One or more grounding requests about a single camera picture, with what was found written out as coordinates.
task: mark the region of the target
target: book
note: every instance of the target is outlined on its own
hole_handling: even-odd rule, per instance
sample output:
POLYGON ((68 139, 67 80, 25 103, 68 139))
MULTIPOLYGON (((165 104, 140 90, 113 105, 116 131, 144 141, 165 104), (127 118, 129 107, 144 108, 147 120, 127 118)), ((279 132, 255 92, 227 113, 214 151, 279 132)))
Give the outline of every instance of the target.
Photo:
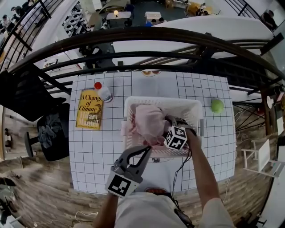
POLYGON ((80 95, 76 127, 99 130, 102 121, 103 101, 95 90, 83 90, 80 95))

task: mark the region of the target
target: green ball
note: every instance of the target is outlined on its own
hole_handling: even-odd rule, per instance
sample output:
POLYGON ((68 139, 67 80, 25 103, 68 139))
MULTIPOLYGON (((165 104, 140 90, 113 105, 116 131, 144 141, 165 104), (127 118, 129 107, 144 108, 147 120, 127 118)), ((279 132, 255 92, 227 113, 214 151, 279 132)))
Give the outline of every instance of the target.
POLYGON ((212 111, 215 113, 222 113, 224 110, 224 104, 221 100, 212 100, 212 111))

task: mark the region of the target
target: metal railing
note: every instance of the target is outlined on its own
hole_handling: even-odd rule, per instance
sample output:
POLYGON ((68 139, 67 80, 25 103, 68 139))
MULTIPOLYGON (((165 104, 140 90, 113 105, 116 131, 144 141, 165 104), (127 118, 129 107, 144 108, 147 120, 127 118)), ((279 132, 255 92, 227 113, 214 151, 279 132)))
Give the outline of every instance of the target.
POLYGON ((45 21, 43 20, 50 19, 51 14, 62 1, 63 0, 38 0, 19 19, 0 48, 0 56, 5 54, 2 63, 0 63, 0 71, 8 69, 11 65, 17 63, 20 57, 24 58, 28 51, 32 51, 31 45, 45 25, 45 21))
MULTIPOLYGON (((247 80, 247 75, 255 74, 262 78, 262 86, 270 86, 274 83, 278 83, 280 80, 285 79, 285 75, 279 71, 275 66, 262 59, 260 56, 253 54, 252 52, 236 45, 234 43, 224 41, 222 39, 212 37, 207 34, 196 33, 192 31, 186 31, 175 28, 163 28, 163 27, 130 27, 124 29, 108 29, 99 30, 90 33, 80 34, 75 37, 70 37, 56 43, 50 44, 42 49, 31 53, 26 58, 17 62, 15 65, 8 69, 10 74, 23 73, 27 69, 33 69, 33 73, 36 73, 42 78, 42 81, 49 82, 51 86, 46 85, 47 89, 57 87, 59 90, 55 92, 65 92, 71 94, 71 89, 66 88, 66 85, 71 85, 71 81, 59 83, 57 79, 70 77, 81 74, 92 74, 92 73, 103 73, 103 72, 116 72, 116 71, 135 71, 145 69, 155 69, 161 71, 178 71, 178 72, 193 72, 193 73, 207 73, 207 69, 219 68, 220 66, 228 66, 230 69, 237 69, 236 71, 245 71, 245 75, 234 75, 236 78, 241 80, 247 80), (176 53, 176 52, 156 52, 156 51, 142 51, 142 52, 121 52, 121 53, 103 53, 100 55, 94 55, 90 57, 82 57, 73 59, 61 63, 54 64, 50 67, 39 69, 34 63, 46 59, 50 56, 77 49, 80 47, 86 47, 87 45, 98 45, 102 43, 111 43, 115 41, 133 41, 133 40, 157 40, 157 41, 173 41, 188 43, 196 45, 196 51, 193 53, 176 53), (232 63, 227 59, 215 59, 213 54, 216 52, 227 52, 235 55, 242 60, 244 63, 251 63, 256 65, 263 70, 267 69, 276 75, 276 79, 269 78, 265 73, 255 71, 242 64, 232 63), (102 68, 94 69, 82 69, 79 71, 62 73, 54 77, 50 77, 46 72, 60 67, 83 63, 87 61, 97 61, 113 58, 126 58, 126 57, 158 57, 158 58, 172 58, 172 59, 186 59, 187 63, 183 65, 163 65, 161 63, 136 63, 134 65, 118 65, 118 66, 107 66, 102 68)), ((213 72, 213 75, 219 75, 223 77, 232 76, 231 72, 225 72, 221 75, 219 71, 213 72)))
POLYGON ((245 0, 225 0, 238 16, 262 20, 259 14, 245 0))

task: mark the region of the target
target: person's arm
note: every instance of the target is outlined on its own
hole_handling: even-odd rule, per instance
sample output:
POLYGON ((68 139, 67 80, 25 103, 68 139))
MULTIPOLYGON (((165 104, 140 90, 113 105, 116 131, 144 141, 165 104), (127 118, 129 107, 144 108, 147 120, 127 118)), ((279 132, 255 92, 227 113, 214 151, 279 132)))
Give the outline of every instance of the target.
POLYGON ((190 130, 187 130, 187 138, 187 143, 192 152, 197 190, 203 209, 209 200, 220 198, 218 184, 211 166, 202 151, 198 137, 196 137, 190 130))
POLYGON ((118 206, 118 197, 107 193, 107 197, 102 205, 101 211, 97 214, 93 224, 94 228, 114 228, 118 206))

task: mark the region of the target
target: red bottle cap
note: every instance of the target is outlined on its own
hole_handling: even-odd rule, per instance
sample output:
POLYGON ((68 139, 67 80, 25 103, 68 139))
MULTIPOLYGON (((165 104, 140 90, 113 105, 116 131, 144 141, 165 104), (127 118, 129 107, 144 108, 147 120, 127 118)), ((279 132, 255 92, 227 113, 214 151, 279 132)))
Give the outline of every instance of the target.
POLYGON ((100 82, 96 82, 96 83, 94 84, 94 88, 97 89, 97 90, 99 90, 99 89, 102 88, 102 84, 101 84, 100 82))

